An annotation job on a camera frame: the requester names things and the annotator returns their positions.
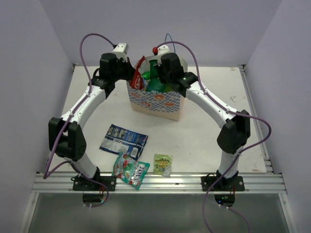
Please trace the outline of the blue snack packet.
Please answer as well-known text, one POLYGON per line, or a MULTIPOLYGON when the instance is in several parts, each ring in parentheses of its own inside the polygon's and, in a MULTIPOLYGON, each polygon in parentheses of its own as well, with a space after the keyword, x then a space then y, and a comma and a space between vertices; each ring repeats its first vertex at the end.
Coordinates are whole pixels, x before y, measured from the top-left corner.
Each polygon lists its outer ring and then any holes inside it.
POLYGON ((99 149, 113 154, 126 154, 137 161, 144 150, 147 140, 148 135, 111 124, 99 149))

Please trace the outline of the green Real chips bag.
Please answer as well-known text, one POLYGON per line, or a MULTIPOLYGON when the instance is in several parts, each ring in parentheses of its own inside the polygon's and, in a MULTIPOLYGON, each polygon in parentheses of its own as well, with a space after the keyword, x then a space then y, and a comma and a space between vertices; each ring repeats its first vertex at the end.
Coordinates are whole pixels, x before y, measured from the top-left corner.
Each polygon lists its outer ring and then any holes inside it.
POLYGON ((157 71, 157 63, 156 60, 150 60, 150 81, 144 82, 144 90, 150 93, 168 93, 172 92, 173 89, 168 83, 162 83, 159 78, 159 74, 157 71))

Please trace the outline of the red Chuba chips bag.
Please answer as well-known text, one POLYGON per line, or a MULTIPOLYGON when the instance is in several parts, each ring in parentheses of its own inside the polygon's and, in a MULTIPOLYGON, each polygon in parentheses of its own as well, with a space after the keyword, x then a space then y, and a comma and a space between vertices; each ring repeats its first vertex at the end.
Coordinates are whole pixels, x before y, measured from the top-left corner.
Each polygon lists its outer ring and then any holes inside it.
POLYGON ((133 89, 142 90, 144 88, 143 73, 150 71, 149 62, 146 61, 145 56, 137 62, 133 78, 131 80, 130 86, 133 89))

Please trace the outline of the Fox's candy packet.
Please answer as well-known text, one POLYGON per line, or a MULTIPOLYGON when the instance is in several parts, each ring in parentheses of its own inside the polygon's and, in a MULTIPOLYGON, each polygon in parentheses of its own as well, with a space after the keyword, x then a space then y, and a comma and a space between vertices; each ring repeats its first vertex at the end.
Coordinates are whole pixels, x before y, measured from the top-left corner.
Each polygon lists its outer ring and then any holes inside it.
POLYGON ((127 154, 119 153, 113 165, 112 176, 139 190, 149 167, 149 163, 136 161, 127 154))

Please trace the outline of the green Chuba cassava chips bag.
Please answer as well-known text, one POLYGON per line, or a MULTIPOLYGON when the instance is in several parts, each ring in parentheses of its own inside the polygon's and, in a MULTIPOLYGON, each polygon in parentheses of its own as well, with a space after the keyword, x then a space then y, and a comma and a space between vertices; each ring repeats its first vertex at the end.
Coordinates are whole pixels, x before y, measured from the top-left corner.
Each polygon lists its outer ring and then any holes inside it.
POLYGON ((145 71, 141 74, 143 81, 144 82, 149 82, 150 81, 150 71, 145 71))

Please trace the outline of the checkered paper bag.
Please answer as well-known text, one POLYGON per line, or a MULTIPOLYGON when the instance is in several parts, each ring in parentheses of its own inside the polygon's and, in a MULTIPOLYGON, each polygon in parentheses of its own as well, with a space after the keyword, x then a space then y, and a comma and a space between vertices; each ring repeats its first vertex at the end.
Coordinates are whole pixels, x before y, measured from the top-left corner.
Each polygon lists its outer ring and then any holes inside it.
MULTIPOLYGON (((164 45, 171 43, 173 52, 175 52, 175 43, 173 40, 164 41, 164 45)), ((149 62, 152 56, 145 56, 149 62)), ((133 89, 130 86, 131 80, 127 82, 127 92, 131 107, 134 111, 163 117, 178 121, 184 106, 184 97, 181 94, 172 91, 168 93, 150 93, 142 90, 133 89)))

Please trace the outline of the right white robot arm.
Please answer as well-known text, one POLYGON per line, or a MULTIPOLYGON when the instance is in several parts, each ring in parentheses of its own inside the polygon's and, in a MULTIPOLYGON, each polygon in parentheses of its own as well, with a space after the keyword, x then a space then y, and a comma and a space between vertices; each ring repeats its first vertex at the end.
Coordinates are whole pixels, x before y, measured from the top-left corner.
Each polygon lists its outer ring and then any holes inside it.
POLYGON ((246 110, 238 112, 236 109, 230 109, 204 85, 200 85, 194 73, 186 72, 177 54, 166 53, 161 55, 158 61, 157 71, 161 82, 169 84, 173 91, 196 103, 221 129, 217 144, 222 150, 222 155, 216 184, 219 189, 228 190, 234 184, 233 178, 238 175, 238 153, 250 137, 250 119, 244 116, 248 116, 249 113, 246 110))

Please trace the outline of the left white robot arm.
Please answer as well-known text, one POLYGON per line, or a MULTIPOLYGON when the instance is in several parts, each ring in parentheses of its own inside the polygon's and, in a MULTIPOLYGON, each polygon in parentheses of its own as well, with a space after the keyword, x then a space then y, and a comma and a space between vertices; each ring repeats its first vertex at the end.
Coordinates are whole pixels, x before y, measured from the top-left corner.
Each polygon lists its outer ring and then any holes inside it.
POLYGON ((115 83, 130 80, 134 72, 124 51, 102 54, 99 75, 91 79, 85 93, 69 111, 60 118, 51 118, 48 123, 51 156, 57 155, 71 163, 78 173, 85 176, 84 185, 89 190, 97 190, 101 178, 95 175, 98 168, 86 154, 83 128, 97 107, 115 89, 115 83))

